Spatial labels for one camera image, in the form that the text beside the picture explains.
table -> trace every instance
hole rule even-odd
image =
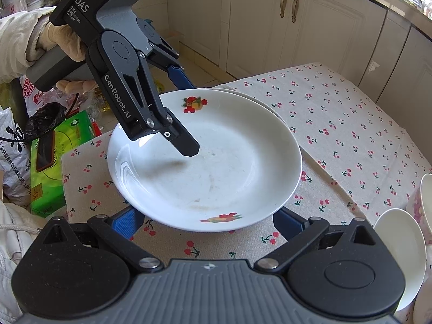
[[[403,128],[322,64],[282,69],[222,87],[272,106],[294,133],[303,170],[286,207],[305,218],[318,215],[332,224],[346,224],[358,216],[374,224],[387,209],[404,208],[423,174],[432,172]],[[112,215],[128,204],[107,168],[110,136],[99,136],[62,157],[70,222]],[[224,233],[181,231],[146,218],[132,240],[165,264],[176,257],[246,258],[253,264],[286,242],[272,218]],[[427,267],[432,269],[432,259]],[[411,313],[407,307],[399,318],[410,321]]]

black cable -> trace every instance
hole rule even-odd
[[[72,112],[72,109],[74,108],[75,103],[78,100],[78,96],[79,96],[79,93],[77,93],[75,95],[75,98],[73,99],[72,105],[69,107],[68,111],[66,112],[65,117],[67,117],[69,115],[69,113]],[[40,135],[40,137],[42,137],[43,135],[45,135],[46,133],[48,133],[50,131],[51,130],[48,130],[48,131],[44,132],[42,135]],[[0,136],[0,140],[1,141],[6,141],[7,143],[29,143],[30,142],[30,141],[25,141],[25,140],[6,139],[6,138],[2,138],[1,136]]]

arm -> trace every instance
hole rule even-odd
[[[23,75],[45,52],[36,44],[53,10],[38,8],[0,19],[0,84]]]

smartphone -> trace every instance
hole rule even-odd
[[[36,171],[42,172],[44,169],[54,165],[54,142],[55,131],[50,130],[39,138],[38,152],[36,156]]]

hand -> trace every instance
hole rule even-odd
[[[38,47],[49,51],[56,45],[60,46],[64,53],[75,62],[81,62],[86,59],[86,45],[81,42],[79,36],[69,25],[55,26],[51,22],[48,22],[39,36]],[[60,80],[56,86],[67,94],[89,92],[98,87],[94,80],[79,82]]]

